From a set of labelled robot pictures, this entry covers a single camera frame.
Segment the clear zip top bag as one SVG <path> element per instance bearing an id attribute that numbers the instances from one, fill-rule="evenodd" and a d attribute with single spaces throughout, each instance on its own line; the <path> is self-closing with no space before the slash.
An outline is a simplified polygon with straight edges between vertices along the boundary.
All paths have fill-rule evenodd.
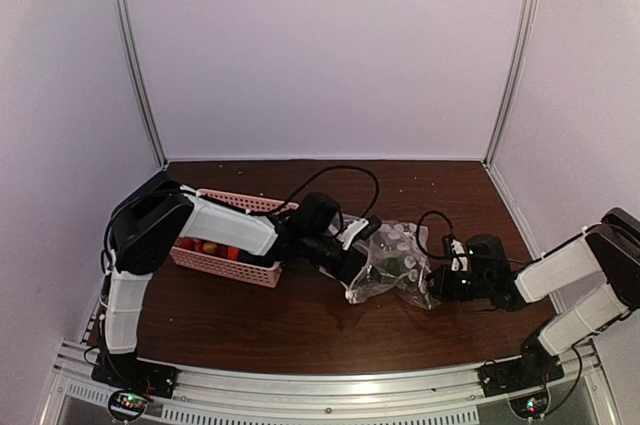
<path id="1" fill-rule="evenodd" d="M 428 228 L 408 222 L 384 221 L 363 240 L 356 234 L 364 227 L 365 220 L 352 215 L 346 216 L 343 222 L 334 220 L 329 226 L 331 234 L 366 257 L 363 269 L 343 285 L 349 304 L 362 304 L 374 296 L 393 292 L 411 306 L 424 310 L 436 308 L 440 301 L 428 290 L 429 260 L 416 244 L 417 241 L 426 242 Z"/>

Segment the green fake pepper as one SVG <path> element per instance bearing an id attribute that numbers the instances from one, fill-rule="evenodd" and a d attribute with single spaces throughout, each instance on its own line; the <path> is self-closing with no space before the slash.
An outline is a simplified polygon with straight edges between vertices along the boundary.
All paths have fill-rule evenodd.
<path id="1" fill-rule="evenodd" d="M 410 268 L 402 258 L 388 258 L 381 264 L 381 284 L 385 287 L 405 290 L 410 283 Z"/>

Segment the red orange fake tomato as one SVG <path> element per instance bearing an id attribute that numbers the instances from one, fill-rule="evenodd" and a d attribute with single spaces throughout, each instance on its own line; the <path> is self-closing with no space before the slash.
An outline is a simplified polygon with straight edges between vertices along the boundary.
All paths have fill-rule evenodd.
<path id="1" fill-rule="evenodd" d="M 226 252 L 226 258 L 232 261 L 237 261 L 239 259 L 240 250 L 235 247 L 228 247 Z"/>

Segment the pink plastic basket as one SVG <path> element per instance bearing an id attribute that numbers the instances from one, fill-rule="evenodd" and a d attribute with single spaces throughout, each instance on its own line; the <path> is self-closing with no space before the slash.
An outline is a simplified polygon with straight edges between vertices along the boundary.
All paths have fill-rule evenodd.
<path id="1" fill-rule="evenodd" d="M 270 211 L 282 203 L 281 200 L 219 190 L 201 189 L 200 192 L 252 211 Z M 267 288 L 275 288 L 282 273 L 278 262 L 270 266 L 255 265 L 242 260 L 237 248 L 206 242 L 197 244 L 194 239 L 188 247 L 188 240 L 179 238 L 170 251 L 170 257 L 181 267 Z"/>

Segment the fake lychee bunch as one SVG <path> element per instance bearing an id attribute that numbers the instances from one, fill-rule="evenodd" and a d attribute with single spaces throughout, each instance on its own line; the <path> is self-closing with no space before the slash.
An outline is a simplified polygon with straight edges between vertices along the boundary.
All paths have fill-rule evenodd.
<path id="1" fill-rule="evenodd" d="M 206 254 L 220 258 L 227 257 L 226 246 L 201 239 L 182 237 L 177 241 L 177 246 L 179 248 L 195 253 Z"/>

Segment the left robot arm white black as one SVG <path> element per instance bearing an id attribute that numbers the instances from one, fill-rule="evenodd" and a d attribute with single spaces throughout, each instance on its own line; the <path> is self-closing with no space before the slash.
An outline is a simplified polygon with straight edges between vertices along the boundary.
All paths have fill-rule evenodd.
<path id="1" fill-rule="evenodd" d="M 178 238 L 209 241 L 273 261 L 302 258 L 348 286 L 366 266 L 367 256 L 354 247 L 354 233 L 330 233 L 340 214 L 340 205 L 319 192 L 307 194 L 293 210 L 279 205 L 251 211 L 172 180 L 145 183 L 112 212 L 103 238 L 106 374 L 123 389 L 143 381 L 137 329 L 144 296 Z"/>

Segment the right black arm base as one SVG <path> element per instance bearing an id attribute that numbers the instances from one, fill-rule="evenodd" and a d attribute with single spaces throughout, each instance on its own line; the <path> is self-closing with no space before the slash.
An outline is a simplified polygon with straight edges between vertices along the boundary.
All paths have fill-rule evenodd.
<path id="1" fill-rule="evenodd" d="M 549 353 L 539 339 L 530 335 L 520 347 L 520 356 L 506 361 L 488 361 L 478 369 L 485 397 L 511 394 L 541 387 L 565 376 L 557 354 Z"/>

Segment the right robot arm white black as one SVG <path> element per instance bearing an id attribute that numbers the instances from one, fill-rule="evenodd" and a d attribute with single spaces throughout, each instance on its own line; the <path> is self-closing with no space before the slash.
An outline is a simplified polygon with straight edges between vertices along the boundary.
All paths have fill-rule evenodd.
<path id="1" fill-rule="evenodd" d="M 500 310 L 515 312 L 583 278 L 603 274 L 603 283 L 522 344 L 512 368 L 519 385 L 535 385 L 561 353 L 639 308 L 639 221 L 619 207 L 518 272 L 511 269 L 495 235 L 474 236 L 464 246 L 447 243 L 448 265 L 427 280 L 430 294 L 442 301 L 487 299 Z"/>

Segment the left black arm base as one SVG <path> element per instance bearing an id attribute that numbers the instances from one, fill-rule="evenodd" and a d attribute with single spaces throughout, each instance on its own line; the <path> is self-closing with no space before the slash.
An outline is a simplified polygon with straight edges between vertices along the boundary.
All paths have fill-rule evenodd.
<path id="1" fill-rule="evenodd" d="M 169 365 L 140 360 L 136 352 L 112 354 L 101 350 L 93 366 L 93 381 L 139 395 L 171 399 L 178 370 Z"/>

